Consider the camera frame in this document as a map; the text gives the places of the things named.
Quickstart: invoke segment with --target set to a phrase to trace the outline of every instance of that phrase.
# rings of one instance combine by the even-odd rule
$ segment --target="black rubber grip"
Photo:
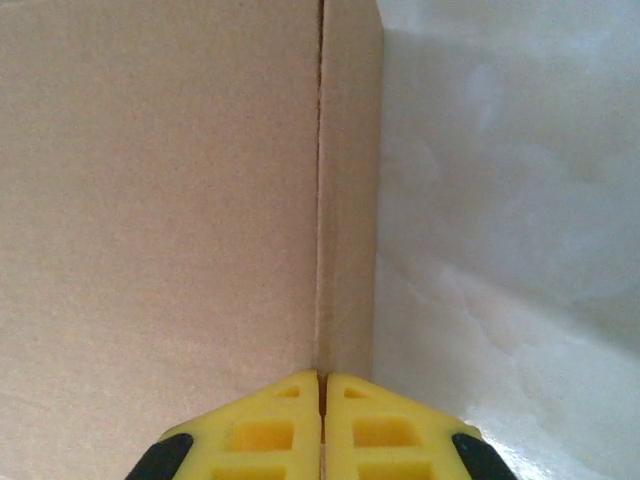
[[[125,480],[172,480],[193,445],[193,437],[179,433],[149,447]]]
[[[456,433],[451,440],[472,480],[518,480],[488,443],[466,433]]]

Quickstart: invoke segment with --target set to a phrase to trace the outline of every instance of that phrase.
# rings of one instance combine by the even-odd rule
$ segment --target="yellow plastic casing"
[[[480,431],[360,378],[327,385],[327,480],[471,480],[451,437]]]
[[[315,480],[322,419],[313,370],[178,425],[193,446],[174,480]]]

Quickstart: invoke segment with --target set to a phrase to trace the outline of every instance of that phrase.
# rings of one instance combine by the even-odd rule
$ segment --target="square hole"
[[[413,447],[420,437],[411,422],[403,417],[370,417],[353,421],[356,447]]]
[[[286,420],[241,423],[233,428],[227,447],[232,452],[291,450],[293,432],[293,422]]]
[[[428,463],[367,464],[358,467],[358,480],[434,480]]]
[[[285,480],[284,467],[218,468],[211,480]]]

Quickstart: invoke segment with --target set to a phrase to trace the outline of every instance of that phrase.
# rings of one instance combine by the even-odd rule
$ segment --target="white wall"
[[[640,478],[640,7],[379,3],[376,380],[522,478]]]

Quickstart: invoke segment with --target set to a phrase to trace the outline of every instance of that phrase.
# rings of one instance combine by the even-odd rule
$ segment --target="cardboard box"
[[[0,3],[0,477],[370,366],[374,0]]]

